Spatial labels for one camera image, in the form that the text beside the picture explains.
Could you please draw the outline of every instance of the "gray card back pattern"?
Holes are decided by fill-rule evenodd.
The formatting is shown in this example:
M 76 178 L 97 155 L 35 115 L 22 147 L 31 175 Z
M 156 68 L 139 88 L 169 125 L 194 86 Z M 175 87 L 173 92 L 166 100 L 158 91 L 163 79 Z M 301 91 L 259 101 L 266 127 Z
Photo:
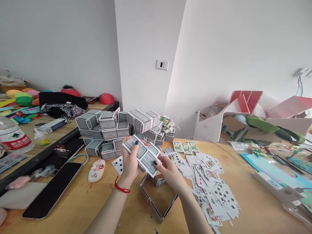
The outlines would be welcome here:
M 112 142 L 102 144 L 102 151 L 107 151 L 107 150 L 111 150 L 111 149 L 112 150 L 114 149 L 114 146 L 113 146 Z

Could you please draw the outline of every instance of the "wrist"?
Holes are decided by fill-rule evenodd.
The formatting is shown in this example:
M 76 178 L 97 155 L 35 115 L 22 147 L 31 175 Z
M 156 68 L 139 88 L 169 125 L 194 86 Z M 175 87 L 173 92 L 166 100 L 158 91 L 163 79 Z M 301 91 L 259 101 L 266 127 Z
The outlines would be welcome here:
M 122 188 L 122 189 L 130 189 L 131 185 L 132 185 L 132 180 L 128 179 L 128 178 L 123 178 L 121 177 L 120 180 L 117 182 L 117 185 Z

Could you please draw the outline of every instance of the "yellow ball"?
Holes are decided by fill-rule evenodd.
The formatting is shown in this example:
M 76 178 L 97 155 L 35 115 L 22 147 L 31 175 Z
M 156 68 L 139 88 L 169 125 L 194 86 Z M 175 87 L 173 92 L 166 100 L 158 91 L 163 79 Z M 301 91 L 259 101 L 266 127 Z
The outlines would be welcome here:
M 22 91 L 16 90 L 16 89 L 10 89 L 6 92 L 6 95 L 10 98 L 15 98 L 15 94 L 22 93 Z

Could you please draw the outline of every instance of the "smartphone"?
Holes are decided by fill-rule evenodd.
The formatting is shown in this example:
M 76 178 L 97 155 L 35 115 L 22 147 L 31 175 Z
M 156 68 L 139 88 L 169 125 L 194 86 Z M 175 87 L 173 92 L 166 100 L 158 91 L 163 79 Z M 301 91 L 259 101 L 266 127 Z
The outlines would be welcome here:
M 29 219 L 43 219 L 47 217 L 81 168 L 81 163 L 65 163 L 41 193 L 38 194 L 35 200 L 27 207 L 22 217 Z

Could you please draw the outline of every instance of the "red helmet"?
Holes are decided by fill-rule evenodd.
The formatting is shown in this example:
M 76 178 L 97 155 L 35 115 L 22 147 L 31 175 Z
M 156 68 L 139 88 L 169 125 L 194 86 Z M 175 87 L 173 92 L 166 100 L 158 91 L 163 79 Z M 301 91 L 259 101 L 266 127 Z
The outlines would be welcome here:
M 115 99 L 113 95 L 108 94 L 108 93 L 103 93 L 100 96 L 100 103 L 102 104 L 113 104 L 115 102 Z

